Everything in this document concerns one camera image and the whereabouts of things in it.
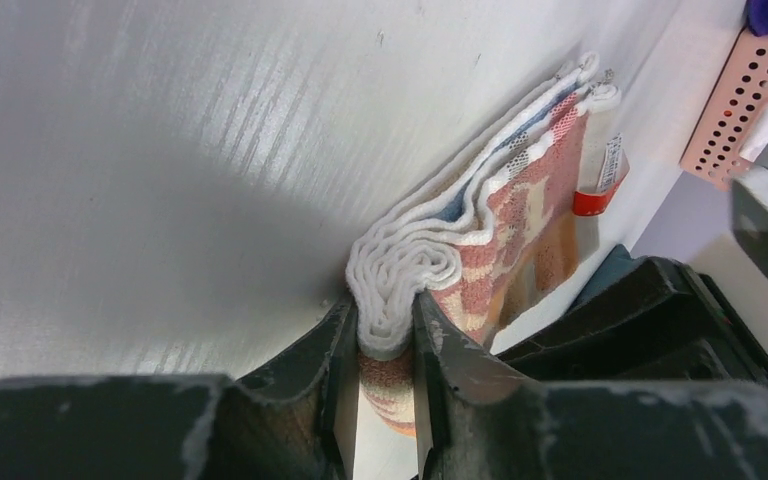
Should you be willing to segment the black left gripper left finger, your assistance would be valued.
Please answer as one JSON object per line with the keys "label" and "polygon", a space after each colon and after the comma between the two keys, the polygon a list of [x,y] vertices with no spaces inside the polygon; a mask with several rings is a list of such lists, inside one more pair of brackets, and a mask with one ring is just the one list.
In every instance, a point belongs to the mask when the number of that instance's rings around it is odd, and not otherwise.
{"label": "black left gripper left finger", "polygon": [[348,479],[356,326],[356,305],[342,297],[239,379],[0,379],[0,479]]}

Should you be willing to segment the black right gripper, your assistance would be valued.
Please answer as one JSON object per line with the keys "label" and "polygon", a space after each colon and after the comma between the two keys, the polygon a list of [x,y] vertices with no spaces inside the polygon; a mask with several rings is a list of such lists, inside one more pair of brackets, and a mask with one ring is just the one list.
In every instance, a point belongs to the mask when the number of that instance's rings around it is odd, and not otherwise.
{"label": "black right gripper", "polygon": [[537,380],[748,380],[768,354],[713,279],[649,257],[499,354]]}

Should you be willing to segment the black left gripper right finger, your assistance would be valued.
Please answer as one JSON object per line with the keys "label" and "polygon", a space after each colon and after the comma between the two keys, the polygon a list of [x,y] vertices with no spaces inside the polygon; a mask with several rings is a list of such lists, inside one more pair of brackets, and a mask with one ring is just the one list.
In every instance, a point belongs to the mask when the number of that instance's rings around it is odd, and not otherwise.
{"label": "black left gripper right finger", "polygon": [[422,479],[768,479],[768,389],[533,380],[412,305]]}

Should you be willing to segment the cream rabbit text towel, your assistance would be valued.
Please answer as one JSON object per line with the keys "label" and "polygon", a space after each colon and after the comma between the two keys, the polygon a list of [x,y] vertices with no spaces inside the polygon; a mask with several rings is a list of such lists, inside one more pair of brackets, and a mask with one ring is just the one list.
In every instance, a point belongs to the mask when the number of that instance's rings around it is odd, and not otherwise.
{"label": "cream rabbit text towel", "polygon": [[597,53],[566,62],[353,243],[361,389],[391,429],[416,430],[416,295],[486,347],[597,249],[629,170],[621,99]]}

